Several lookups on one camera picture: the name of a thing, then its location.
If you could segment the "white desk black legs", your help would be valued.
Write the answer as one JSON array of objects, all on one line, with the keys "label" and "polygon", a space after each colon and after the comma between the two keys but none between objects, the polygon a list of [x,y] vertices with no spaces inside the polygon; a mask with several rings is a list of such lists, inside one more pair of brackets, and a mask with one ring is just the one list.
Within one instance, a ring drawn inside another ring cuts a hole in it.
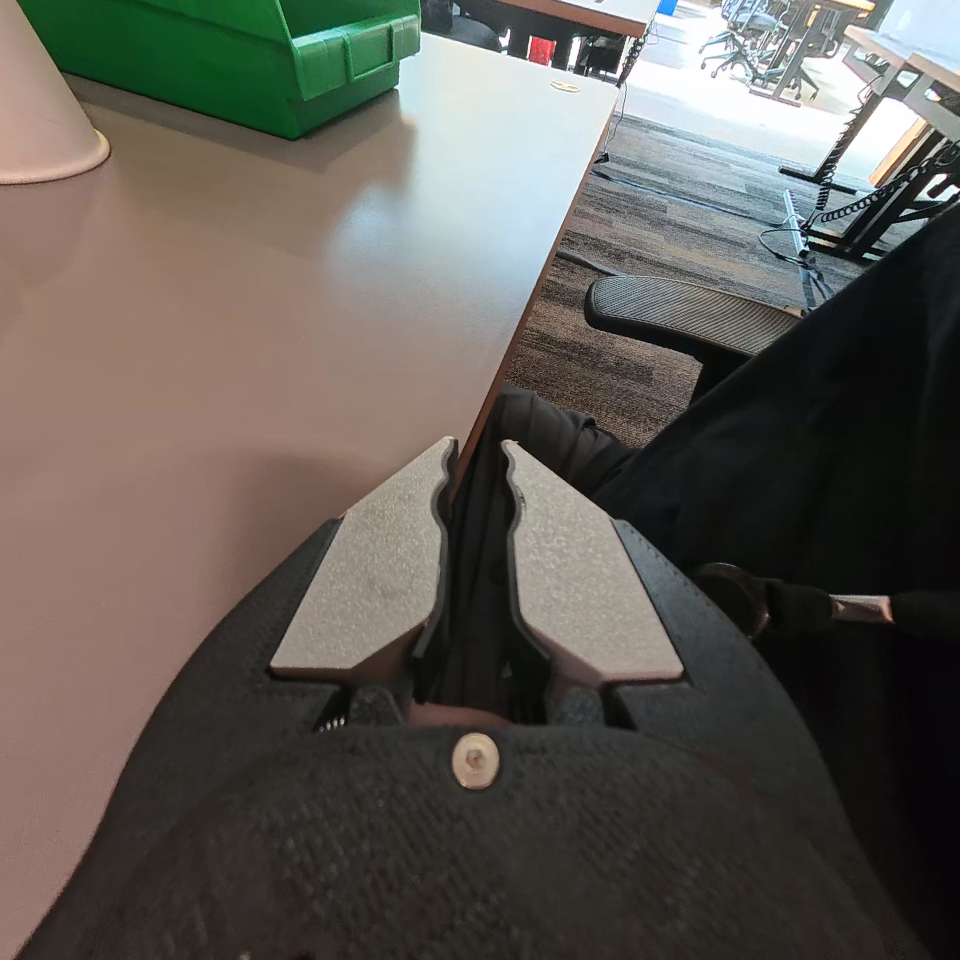
[{"label": "white desk black legs", "polygon": [[[890,229],[929,221],[958,205],[959,76],[938,54],[874,30],[848,26],[844,64],[866,83],[866,95],[837,140],[813,171],[787,166],[787,177],[818,186],[813,210],[802,218],[813,255],[849,261],[879,260]],[[842,157],[884,101],[903,104],[925,125],[904,159],[881,186],[845,205],[828,209],[840,191],[834,175]]]}]

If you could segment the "black mesh office chair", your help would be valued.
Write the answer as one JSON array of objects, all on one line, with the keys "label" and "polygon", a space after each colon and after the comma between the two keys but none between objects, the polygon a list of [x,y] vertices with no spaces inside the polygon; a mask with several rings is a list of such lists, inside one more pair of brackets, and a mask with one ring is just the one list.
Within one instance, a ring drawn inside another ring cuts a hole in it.
[{"label": "black mesh office chair", "polygon": [[749,297],[649,275],[593,282],[584,297],[583,315],[594,330],[697,359],[751,359],[800,321]]}]

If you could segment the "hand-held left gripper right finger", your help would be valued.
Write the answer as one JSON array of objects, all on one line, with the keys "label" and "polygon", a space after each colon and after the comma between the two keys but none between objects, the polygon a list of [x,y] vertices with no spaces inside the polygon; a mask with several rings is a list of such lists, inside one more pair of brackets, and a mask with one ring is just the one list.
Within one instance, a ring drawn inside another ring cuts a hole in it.
[{"label": "hand-held left gripper right finger", "polygon": [[682,661],[613,519],[517,441],[502,442],[514,504],[511,603],[555,685],[677,681]]}]

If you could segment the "person's black clothing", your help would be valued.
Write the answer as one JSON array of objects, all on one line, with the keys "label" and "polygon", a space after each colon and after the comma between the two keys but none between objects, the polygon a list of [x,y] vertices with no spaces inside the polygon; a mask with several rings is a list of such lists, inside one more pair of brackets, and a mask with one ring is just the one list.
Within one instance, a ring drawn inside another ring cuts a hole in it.
[{"label": "person's black clothing", "polygon": [[[506,587],[506,440],[684,574],[721,562],[828,594],[957,592],[958,262],[954,210],[642,448],[503,387],[453,501],[442,699],[509,714],[486,639]],[[933,958],[958,958],[958,646],[840,624],[758,647],[898,913]]]}]

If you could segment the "wooden top desk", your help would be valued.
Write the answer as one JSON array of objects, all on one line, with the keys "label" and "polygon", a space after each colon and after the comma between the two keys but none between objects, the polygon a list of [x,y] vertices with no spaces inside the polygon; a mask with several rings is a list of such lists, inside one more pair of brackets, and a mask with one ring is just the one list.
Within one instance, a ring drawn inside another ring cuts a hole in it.
[{"label": "wooden top desk", "polygon": [[622,88],[636,65],[658,1],[457,1],[460,11],[508,34],[507,54],[528,61],[534,39],[552,42],[548,65],[570,67],[575,40],[586,53],[577,55],[573,71],[581,76],[606,74]]}]

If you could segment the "grey power strip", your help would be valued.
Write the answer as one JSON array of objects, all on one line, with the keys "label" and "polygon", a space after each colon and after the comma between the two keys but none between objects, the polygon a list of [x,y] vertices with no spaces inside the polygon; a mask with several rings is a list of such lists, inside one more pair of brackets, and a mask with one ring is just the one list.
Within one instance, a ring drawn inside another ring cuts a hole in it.
[{"label": "grey power strip", "polygon": [[784,224],[787,233],[791,236],[798,263],[804,268],[812,270],[815,266],[815,257],[810,249],[807,229],[804,227],[801,211],[793,191],[789,188],[784,189],[782,200],[786,214]]}]

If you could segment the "green plastic bin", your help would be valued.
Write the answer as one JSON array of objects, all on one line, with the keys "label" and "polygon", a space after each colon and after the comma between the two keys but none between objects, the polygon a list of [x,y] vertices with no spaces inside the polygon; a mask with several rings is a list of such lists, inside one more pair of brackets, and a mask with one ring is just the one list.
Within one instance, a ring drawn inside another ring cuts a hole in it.
[{"label": "green plastic bin", "polygon": [[419,1],[21,1],[57,67],[296,140],[394,89]]}]

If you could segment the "white paper cup green band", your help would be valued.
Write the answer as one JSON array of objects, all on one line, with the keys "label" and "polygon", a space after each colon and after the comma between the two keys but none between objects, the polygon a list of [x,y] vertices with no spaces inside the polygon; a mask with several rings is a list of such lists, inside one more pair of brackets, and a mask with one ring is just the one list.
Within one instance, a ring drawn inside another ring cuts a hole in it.
[{"label": "white paper cup green band", "polygon": [[102,164],[111,147],[15,1],[1,3],[1,184],[68,179]]}]

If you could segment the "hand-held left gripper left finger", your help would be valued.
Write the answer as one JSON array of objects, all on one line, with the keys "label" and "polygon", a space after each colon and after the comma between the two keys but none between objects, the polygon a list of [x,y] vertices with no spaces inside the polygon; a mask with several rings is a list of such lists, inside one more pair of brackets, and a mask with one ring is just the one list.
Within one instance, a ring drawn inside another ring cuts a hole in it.
[{"label": "hand-held left gripper left finger", "polygon": [[285,680],[355,690],[407,676],[447,602],[458,440],[441,437],[347,509],[271,660]]}]

